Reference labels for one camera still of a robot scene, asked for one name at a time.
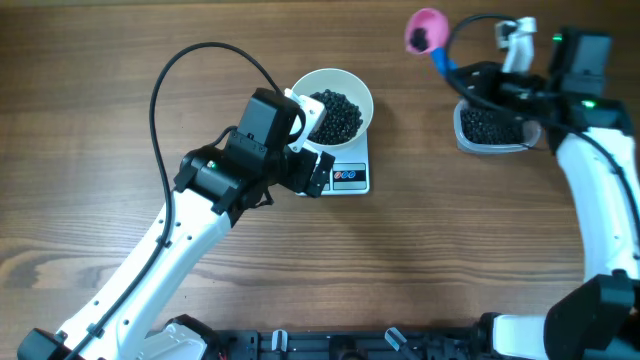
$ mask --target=digital scale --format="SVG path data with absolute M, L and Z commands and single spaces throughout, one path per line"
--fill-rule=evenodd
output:
M 309 141 L 304 143 L 304 147 L 318 154 L 324 151 L 336 158 L 329 183 L 324 186 L 322 195 L 360 195 L 369 192 L 369 147 L 366 131 L 345 148 L 318 146 L 322 149 L 316 149 Z

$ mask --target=white bowl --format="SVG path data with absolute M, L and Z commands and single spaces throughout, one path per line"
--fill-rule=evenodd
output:
M 331 149 L 344 148 L 352 144 L 360 135 L 364 134 L 373 119 L 373 97 L 367 85 L 352 73 L 340 69 L 320 69 L 312 71 L 303 76 L 293 85 L 294 93 L 297 95 L 311 96 L 316 92 L 323 92 L 326 89 L 344 94 L 352 104 L 357 105 L 362 113 L 362 125 L 358 129 L 356 136 L 346 143 L 338 145 L 320 145 L 311 140 L 307 140 L 313 144 L 318 150 L 331 151 Z
M 464 152 L 478 155 L 507 154 L 528 150 L 530 147 L 535 146 L 538 140 L 540 140 L 540 136 L 542 135 L 540 124 L 535 121 L 527 121 L 522 124 L 522 131 L 524 133 L 524 142 L 522 144 L 485 145 L 473 143 L 464 136 L 462 119 L 460 118 L 460 112 L 467 108 L 467 106 L 469 106 L 469 104 L 466 100 L 460 100 L 453 111 L 453 129 L 456 132 L 458 149 Z

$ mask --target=wood grain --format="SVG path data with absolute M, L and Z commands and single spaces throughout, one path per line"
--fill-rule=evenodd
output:
M 315 0 L 0 0 L 0 7 L 310 2 Z
M 214 328 L 468 324 L 486 311 L 540 313 L 580 283 L 571 195 L 545 152 L 456 148 L 456 95 L 404 52 L 422 1 L 0 10 L 0 358 L 33 327 L 55 330 L 105 283 L 163 202 L 149 141 L 153 83 L 177 51 L 232 43 L 282 87 L 311 70 L 370 87 L 372 192 L 299 198 L 276 188 L 188 276 L 158 324 L 189 313 Z M 562 25 L 615 37 L 611 97 L 640 114 L 637 1 L 433 1 L 452 22 L 538 17 L 543 73 Z M 499 59 L 491 24 L 460 36 L 460 64 Z M 259 74 L 203 50 L 163 85 L 157 121 L 173 177 L 182 155 L 237 123 Z

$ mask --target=blue handle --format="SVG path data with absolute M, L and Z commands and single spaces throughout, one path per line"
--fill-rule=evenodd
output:
M 433 60 L 433 63 L 436 64 L 436 68 L 440 75 L 445 76 L 446 68 L 444 65 L 444 48 L 437 48 L 433 50 L 431 52 L 431 59 Z M 449 59 L 449 67 L 451 70 L 455 70 L 458 68 L 458 65 Z

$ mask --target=black beans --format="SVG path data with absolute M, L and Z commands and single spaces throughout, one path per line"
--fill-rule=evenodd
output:
M 429 48 L 429 42 L 427 41 L 427 30 L 423 28 L 416 28 L 411 34 L 411 46 L 416 50 L 422 52 Z
M 462 131 L 471 142 L 484 145 L 522 144 L 522 124 L 507 125 L 496 120 L 492 111 L 465 109 L 460 111 Z
M 309 135 L 309 140 L 321 145 L 338 145 L 356 136 L 363 122 L 360 118 L 362 113 L 345 95 L 327 89 L 311 95 L 311 98 L 325 105 L 327 115 L 320 128 Z

